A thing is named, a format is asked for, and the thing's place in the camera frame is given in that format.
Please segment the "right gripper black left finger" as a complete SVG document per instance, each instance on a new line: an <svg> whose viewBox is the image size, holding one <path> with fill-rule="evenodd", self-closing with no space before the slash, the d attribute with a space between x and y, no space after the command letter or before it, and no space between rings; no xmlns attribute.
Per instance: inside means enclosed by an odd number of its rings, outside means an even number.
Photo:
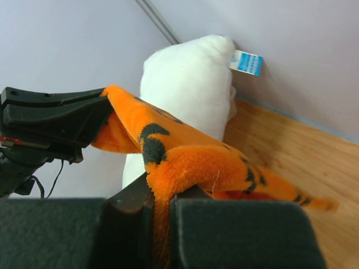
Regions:
<svg viewBox="0 0 359 269"><path fill-rule="evenodd" d="M110 199L1 201L2 268L150 268L142 175Z"/></svg>

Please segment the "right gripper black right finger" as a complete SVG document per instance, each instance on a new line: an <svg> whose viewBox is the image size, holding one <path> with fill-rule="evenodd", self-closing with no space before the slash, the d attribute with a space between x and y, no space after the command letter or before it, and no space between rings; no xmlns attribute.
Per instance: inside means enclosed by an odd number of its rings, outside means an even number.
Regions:
<svg viewBox="0 0 359 269"><path fill-rule="evenodd" d="M213 200L199 187L170 203L173 268L326 268L311 221L290 202Z"/></svg>

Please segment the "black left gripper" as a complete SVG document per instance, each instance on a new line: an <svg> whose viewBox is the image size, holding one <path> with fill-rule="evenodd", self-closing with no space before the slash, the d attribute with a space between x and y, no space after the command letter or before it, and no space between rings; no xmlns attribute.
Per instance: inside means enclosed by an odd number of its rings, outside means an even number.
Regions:
<svg viewBox="0 0 359 269"><path fill-rule="evenodd" d="M1 197L28 196L33 174L54 159L83 161L113 111L104 88L43 93L6 87L1 93Z"/></svg>

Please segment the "orange flower-pattern pillowcase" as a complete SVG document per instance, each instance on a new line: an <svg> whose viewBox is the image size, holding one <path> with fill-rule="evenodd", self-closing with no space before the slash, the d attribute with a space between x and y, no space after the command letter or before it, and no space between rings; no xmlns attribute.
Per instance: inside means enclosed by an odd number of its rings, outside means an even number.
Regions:
<svg viewBox="0 0 359 269"><path fill-rule="evenodd" d="M170 113L110 85L101 97L113 108L92 146L140 153L154 193L152 264L170 265L171 198L194 185L219 200L276 200L335 212L338 202L312 196L280 175L251 162L240 150L212 138Z"/></svg>

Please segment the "white pillow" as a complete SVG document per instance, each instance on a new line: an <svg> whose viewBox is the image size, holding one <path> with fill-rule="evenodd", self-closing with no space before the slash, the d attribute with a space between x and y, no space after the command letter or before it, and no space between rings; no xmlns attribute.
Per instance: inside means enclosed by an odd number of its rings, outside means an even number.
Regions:
<svg viewBox="0 0 359 269"><path fill-rule="evenodd" d="M155 52L143 65L140 99L222 140L237 113L229 69L235 49L230 37L207 35Z"/></svg>

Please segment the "blue white pillow label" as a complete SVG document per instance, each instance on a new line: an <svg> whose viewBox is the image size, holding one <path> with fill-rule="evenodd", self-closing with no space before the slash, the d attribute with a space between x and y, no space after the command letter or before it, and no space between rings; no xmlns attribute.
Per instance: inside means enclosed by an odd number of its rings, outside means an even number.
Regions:
<svg viewBox="0 0 359 269"><path fill-rule="evenodd" d="M263 57L235 50L229 64L230 69L247 73L249 75L260 76L263 65Z"/></svg>

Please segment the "aluminium rail frame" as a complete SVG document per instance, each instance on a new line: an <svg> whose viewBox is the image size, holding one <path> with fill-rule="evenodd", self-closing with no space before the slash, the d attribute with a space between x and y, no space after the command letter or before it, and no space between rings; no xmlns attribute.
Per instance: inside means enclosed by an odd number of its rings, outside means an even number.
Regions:
<svg viewBox="0 0 359 269"><path fill-rule="evenodd" d="M180 38L150 0L136 0L135 2L171 45L182 43Z"/></svg>

